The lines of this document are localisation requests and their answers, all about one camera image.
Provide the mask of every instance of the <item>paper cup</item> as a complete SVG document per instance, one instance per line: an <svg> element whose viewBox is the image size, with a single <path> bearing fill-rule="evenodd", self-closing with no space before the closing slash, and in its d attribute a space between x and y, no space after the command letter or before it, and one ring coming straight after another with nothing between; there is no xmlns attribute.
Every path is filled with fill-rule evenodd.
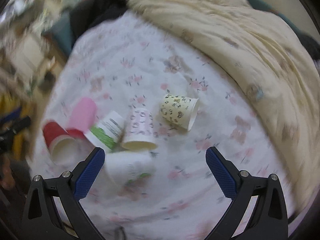
<svg viewBox="0 0 320 240"><path fill-rule="evenodd" d="M44 140L50 152L50 159L56 165L72 165L77 142L56 122L43 127Z"/></svg>
<svg viewBox="0 0 320 240"><path fill-rule="evenodd" d="M132 151L152 150L157 147L153 137L153 119L149 110L136 108L131 111L121 146Z"/></svg>
<svg viewBox="0 0 320 240"><path fill-rule="evenodd" d="M94 124L96 113L95 102L91 98L81 98L71 113L67 130L87 132Z"/></svg>
<svg viewBox="0 0 320 240"><path fill-rule="evenodd" d="M110 153L120 140L124 131L124 119L112 111L97 125L85 133L85 137L95 146L100 147L105 153Z"/></svg>
<svg viewBox="0 0 320 240"><path fill-rule="evenodd" d="M198 98L187 98L168 94L162 101L160 113L164 119L190 131L195 122L198 107Z"/></svg>
<svg viewBox="0 0 320 240"><path fill-rule="evenodd" d="M120 187L151 176L156 170L149 154L133 152L106 154L103 167L109 178Z"/></svg>

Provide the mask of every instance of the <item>blanket fold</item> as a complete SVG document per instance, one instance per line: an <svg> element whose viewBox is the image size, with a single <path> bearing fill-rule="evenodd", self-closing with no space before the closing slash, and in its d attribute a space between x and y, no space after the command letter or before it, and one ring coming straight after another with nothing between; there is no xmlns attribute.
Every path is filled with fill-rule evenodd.
<svg viewBox="0 0 320 240"><path fill-rule="evenodd" d="M320 79L292 29L246 0L128 4L207 54L238 83L287 166L298 209L305 207L320 174Z"/></svg>

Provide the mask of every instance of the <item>white bed sheet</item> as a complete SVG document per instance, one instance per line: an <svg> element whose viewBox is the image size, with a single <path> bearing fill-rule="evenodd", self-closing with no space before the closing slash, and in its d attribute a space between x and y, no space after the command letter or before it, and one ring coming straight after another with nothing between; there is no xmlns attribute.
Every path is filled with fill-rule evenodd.
<svg viewBox="0 0 320 240"><path fill-rule="evenodd" d="M169 92L200 99L190 132L160 117L159 103ZM97 120L112 110L126 117L133 107L145 107L154 116L158 143L150 152L157 168L154 176L116 192L101 170L88 196L80 201L107 239L119 226L132 240L204 239L230 204L205 162L206 149L214 145L239 170L261 177L276 173L288 216L293 214L285 168L237 84L201 52L132 12L100 24L77 41L42 124L53 119L64 127L81 97L95 101ZM81 142L75 149L78 161L85 159L89 149L88 143ZM51 162L39 130L32 176L52 178L73 167ZM58 210L66 221L59 203ZM248 212L236 233L249 217Z"/></svg>

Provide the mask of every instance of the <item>silver bolt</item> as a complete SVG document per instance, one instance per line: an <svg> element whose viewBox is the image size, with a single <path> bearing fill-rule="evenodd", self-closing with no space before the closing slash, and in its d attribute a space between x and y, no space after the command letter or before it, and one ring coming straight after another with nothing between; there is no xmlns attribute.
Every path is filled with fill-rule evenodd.
<svg viewBox="0 0 320 240"><path fill-rule="evenodd" d="M34 181L39 181L41 179L41 176L40 175L36 175L33 177L33 180Z"/></svg>
<svg viewBox="0 0 320 240"><path fill-rule="evenodd" d="M278 176L277 176L276 174L271 174L271 179L277 180L277 179L278 179Z"/></svg>
<svg viewBox="0 0 320 240"><path fill-rule="evenodd" d="M65 171L62 173L62 177L67 178L71 175L70 171Z"/></svg>
<svg viewBox="0 0 320 240"><path fill-rule="evenodd" d="M247 172L247 171L240 171L240 175L241 175L242 177L248 177L248 176L249 176L249 172Z"/></svg>

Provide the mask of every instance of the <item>person's hand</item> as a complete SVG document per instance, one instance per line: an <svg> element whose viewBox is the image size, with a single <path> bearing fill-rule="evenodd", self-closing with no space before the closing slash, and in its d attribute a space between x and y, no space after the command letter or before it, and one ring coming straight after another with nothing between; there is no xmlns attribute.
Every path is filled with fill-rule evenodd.
<svg viewBox="0 0 320 240"><path fill-rule="evenodd" d="M2 156L3 164L2 167L2 178L0 178L0 186L5 190L11 190L15 186L14 178L12 177L12 171L10 168L10 159L8 156Z"/></svg>

